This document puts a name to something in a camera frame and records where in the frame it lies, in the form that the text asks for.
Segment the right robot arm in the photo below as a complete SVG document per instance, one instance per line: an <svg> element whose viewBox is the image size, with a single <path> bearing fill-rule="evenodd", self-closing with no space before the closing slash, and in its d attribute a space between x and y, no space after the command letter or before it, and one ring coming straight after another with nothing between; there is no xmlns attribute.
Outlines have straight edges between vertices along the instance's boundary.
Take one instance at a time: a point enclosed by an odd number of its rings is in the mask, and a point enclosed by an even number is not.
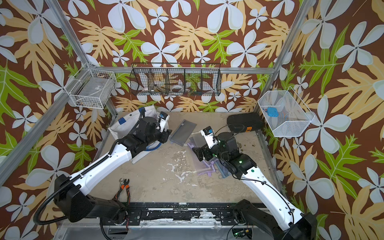
<svg viewBox="0 0 384 240"><path fill-rule="evenodd" d="M266 213L250 201L241 200L232 206L236 223L256 226L275 240L314 240L317 219L305 214L289 202L265 177L262 170L250 156L241 153L231 132L215 135L210 127L200 131L205 140L202 147L193 148L199 161L213 158L242 181L269 210Z"/></svg>

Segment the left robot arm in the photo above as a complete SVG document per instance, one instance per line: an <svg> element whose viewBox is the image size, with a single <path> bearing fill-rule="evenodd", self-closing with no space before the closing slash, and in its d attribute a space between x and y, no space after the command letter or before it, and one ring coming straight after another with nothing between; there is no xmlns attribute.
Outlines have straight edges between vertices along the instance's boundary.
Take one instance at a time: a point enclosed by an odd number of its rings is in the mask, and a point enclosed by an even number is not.
<svg viewBox="0 0 384 240"><path fill-rule="evenodd" d="M160 112L159 117L140 117L133 129L114 141L111 149L100 159L71 176L60 175L54 182L54 192L37 209L33 221L37 225L50 225L62 220L72 223L84 218L100 218L122 224L127 207L117 199L105 200L90 195L92 189L118 167L141 153L150 151L155 142L167 142L171 130L166 129L169 115ZM53 202L64 214L52 220L41 220L46 206Z"/></svg>

